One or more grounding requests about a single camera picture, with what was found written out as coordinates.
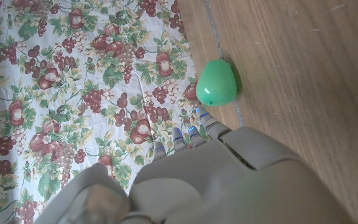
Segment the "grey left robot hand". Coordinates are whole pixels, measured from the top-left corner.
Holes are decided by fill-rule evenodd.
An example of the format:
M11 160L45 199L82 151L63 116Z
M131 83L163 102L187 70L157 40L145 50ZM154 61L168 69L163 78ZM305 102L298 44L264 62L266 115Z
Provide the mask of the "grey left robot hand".
M38 223L352 223L294 151L252 128L231 130L198 108L188 147L173 129L174 153L154 145L129 193L95 164L49 203Z

